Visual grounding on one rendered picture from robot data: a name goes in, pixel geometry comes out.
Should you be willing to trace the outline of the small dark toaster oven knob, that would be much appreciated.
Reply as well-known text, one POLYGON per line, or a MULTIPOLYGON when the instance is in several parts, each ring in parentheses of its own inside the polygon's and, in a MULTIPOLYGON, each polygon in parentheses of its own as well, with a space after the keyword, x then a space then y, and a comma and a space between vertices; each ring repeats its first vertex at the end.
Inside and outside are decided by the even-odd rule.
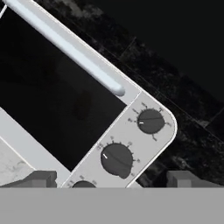
POLYGON ((165 119, 159 111, 148 108, 139 114, 136 123, 143 133, 152 135, 158 133, 165 126, 165 119))

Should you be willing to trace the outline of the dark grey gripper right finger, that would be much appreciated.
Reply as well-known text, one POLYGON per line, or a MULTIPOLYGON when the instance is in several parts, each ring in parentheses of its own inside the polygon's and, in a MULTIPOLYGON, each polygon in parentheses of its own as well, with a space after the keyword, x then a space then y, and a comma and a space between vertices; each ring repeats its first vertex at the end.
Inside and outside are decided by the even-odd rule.
POLYGON ((167 183, 166 183, 167 187, 177 187, 177 188, 221 187, 221 185, 198 178, 190 171, 168 171, 166 177, 167 177, 167 183))

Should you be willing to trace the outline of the toaster oven glass door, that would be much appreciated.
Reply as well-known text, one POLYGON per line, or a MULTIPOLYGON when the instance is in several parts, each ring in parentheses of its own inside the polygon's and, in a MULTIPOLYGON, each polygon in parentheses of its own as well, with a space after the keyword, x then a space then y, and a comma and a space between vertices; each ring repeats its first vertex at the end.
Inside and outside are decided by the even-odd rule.
POLYGON ((122 123, 139 88, 109 64, 125 89, 117 96, 6 4, 0 12, 0 141, 27 166, 56 171, 59 186, 87 170, 100 186, 128 187, 134 177, 101 167, 100 138, 122 123))

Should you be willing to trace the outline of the white toaster oven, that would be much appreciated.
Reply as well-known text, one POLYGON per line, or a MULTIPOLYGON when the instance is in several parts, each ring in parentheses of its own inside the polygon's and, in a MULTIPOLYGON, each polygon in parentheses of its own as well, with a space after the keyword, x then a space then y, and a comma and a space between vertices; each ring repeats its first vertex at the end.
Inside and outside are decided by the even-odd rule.
MULTIPOLYGON (((114 69, 129 78, 125 73, 121 72, 116 66, 111 64, 114 69)), ((155 159, 171 144, 177 135, 178 125, 172 112, 146 92, 142 87, 129 78, 140 90, 139 96, 128 106, 123 114, 122 123, 115 129, 103 136, 99 140, 98 151, 101 152, 105 146, 112 143, 124 144, 133 153, 133 167, 131 174, 134 180, 155 161, 155 159), (137 118, 139 114, 146 109, 155 109, 161 113, 164 118, 164 127, 155 134, 145 134, 137 126, 137 118)), ((14 181, 26 178, 32 172, 37 170, 26 165, 7 145, 0 141, 0 186, 9 184, 14 181)), ((80 180, 86 180, 95 185, 95 187, 108 187, 97 185, 87 178, 87 170, 83 169, 80 176, 73 175, 68 185, 58 185, 59 188, 73 188, 73 184, 80 180)))

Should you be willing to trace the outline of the dark toaster oven timer knob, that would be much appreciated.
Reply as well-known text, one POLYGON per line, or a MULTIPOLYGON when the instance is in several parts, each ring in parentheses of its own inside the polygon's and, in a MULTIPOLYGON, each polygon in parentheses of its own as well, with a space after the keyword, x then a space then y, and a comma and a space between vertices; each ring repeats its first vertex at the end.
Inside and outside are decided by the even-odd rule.
POLYGON ((95 185, 89 181, 86 181, 86 180, 80 180, 80 181, 77 181, 76 183, 73 184, 73 188, 75 187, 79 187, 79 188, 95 188, 95 185))

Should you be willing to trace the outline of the large dark toaster oven knob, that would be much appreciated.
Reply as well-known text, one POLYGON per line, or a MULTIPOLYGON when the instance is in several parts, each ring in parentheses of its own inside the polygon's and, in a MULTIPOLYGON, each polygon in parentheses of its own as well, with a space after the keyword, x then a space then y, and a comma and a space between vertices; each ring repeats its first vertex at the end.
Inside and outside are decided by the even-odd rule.
POLYGON ((133 167, 133 153, 122 143, 111 143, 101 151, 101 165, 111 175, 126 179, 133 167))

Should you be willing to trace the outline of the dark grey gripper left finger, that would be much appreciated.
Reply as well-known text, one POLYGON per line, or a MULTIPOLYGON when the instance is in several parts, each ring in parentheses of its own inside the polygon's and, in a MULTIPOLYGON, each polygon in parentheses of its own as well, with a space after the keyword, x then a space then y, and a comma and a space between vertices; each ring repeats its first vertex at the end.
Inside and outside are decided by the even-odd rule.
POLYGON ((26 178, 1 185, 1 188, 56 188, 56 171, 34 171, 26 178))

